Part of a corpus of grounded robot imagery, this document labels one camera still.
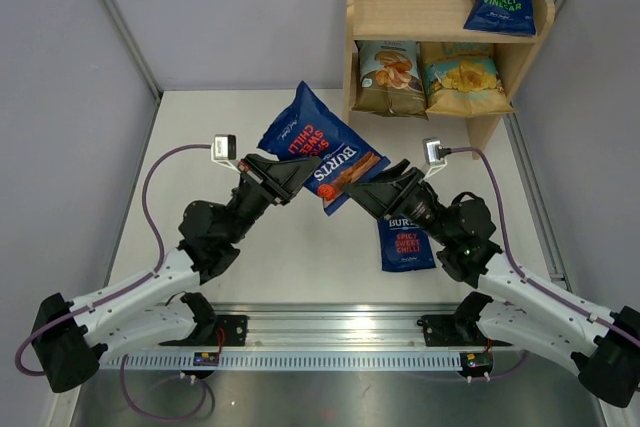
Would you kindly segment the blue upside-down Burts chilli bag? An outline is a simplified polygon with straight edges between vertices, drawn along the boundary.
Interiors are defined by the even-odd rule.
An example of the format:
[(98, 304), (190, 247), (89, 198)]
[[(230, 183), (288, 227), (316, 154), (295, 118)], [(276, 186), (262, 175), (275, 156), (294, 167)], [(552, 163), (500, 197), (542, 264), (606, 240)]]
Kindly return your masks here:
[(373, 179), (390, 160), (372, 147), (300, 82), (292, 103), (263, 134), (258, 148), (279, 160), (317, 156), (319, 166), (305, 187), (322, 199), (330, 216), (348, 200), (347, 185)]

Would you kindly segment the olive light-blue chips bag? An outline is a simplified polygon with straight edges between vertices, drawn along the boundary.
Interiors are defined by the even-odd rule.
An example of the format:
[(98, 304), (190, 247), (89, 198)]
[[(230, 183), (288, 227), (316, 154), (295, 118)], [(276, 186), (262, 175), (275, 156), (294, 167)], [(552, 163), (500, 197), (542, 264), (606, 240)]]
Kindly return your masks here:
[(415, 41), (358, 40), (353, 110), (383, 117), (427, 119)]

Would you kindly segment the large kettle cooked chips bag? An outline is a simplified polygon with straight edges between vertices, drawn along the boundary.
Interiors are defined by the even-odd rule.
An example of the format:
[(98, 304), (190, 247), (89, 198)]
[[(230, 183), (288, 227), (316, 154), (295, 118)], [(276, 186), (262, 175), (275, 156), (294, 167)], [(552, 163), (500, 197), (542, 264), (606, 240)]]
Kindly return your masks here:
[(427, 112), (461, 118), (513, 111), (490, 43), (422, 42)]

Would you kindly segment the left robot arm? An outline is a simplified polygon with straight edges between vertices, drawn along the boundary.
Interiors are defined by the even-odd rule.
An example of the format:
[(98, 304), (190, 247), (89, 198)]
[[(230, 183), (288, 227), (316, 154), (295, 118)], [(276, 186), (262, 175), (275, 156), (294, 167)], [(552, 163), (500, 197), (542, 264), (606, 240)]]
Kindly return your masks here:
[(216, 314), (197, 288), (222, 275), (240, 254), (237, 244), (271, 205), (286, 205), (320, 165), (318, 157), (241, 159), (239, 183), (227, 204), (193, 201), (185, 209), (178, 246), (158, 263), (111, 287), (39, 306), (26, 343), (54, 393), (69, 391), (122, 354), (166, 341), (208, 343)]

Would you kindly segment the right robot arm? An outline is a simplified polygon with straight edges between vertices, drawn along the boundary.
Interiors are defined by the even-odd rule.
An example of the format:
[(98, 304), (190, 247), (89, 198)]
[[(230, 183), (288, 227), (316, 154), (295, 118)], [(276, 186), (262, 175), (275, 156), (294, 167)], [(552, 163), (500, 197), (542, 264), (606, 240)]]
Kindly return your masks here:
[(639, 313), (615, 312), (519, 266), (497, 244), (485, 201), (463, 192), (445, 206), (417, 168), (398, 165), (346, 194), (376, 219), (404, 217), (441, 245), (437, 257), (473, 288), (454, 318), (466, 343), (482, 337), (544, 357), (576, 375), (595, 397), (625, 408), (639, 390)]

